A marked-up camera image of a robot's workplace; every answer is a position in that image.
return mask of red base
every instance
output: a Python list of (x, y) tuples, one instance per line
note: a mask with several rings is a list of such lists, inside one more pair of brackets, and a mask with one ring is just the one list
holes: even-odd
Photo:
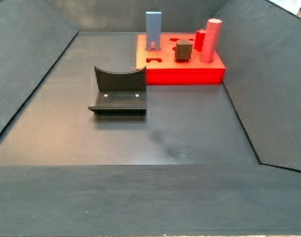
[(161, 35), (161, 50), (146, 51), (146, 35), (138, 35), (137, 69), (146, 65), (148, 84), (150, 85), (190, 85), (221, 84), (226, 72), (225, 64), (214, 54), (212, 63), (201, 62), (201, 52), (193, 49), (193, 58), (189, 62), (176, 62), (176, 41), (194, 40), (194, 34)]

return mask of curved black holder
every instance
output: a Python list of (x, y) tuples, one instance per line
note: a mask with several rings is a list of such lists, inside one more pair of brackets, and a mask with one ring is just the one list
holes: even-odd
[(94, 113), (146, 113), (146, 68), (129, 73), (112, 73), (94, 67), (99, 93)]

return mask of gray wall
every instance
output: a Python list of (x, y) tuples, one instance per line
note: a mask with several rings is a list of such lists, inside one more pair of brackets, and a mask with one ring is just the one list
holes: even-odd
[(162, 31), (196, 31), (226, 0), (50, 0), (81, 31), (145, 31), (145, 11), (162, 11)]
[(301, 19), (265, 0), (230, 0), (225, 85), (264, 164), (301, 170)]
[(0, 132), (75, 34), (43, 0), (0, 1)]

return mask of red block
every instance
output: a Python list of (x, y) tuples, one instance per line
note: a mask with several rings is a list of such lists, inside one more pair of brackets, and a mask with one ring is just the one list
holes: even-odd
[(204, 47), (204, 42), (205, 42), (205, 33), (206, 33), (206, 31), (204, 31), (204, 30), (196, 32), (194, 49), (198, 52), (202, 52), (202, 47)]
[(209, 19), (204, 48), (202, 48), (202, 56), (201, 56), (201, 60), (204, 63), (213, 62), (213, 56), (216, 53), (221, 28), (222, 28), (222, 21), (220, 19)]
[(176, 41), (180, 39), (193, 41), (194, 34), (164, 33), (161, 35), (161, 51), (146, 51), (146, 35), (138, 35), (137, 69), (146, 66), (148, 84), (221, 84), (226, 67), (218, 54), (213, 56), (213, 63), (202, 63), (201, 53), (193, 50), (189, 62), (176, 62)]

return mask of red cylinder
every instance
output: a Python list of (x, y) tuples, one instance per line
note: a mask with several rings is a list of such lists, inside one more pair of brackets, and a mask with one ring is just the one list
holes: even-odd
[(222, 23), (224, 22), (220, 19), (209, 19), (204, 48), (202, 48), (202, 56), (201, 56), (201, 61), (204, 63), (213, 62), (214, 51), (222, 29)]

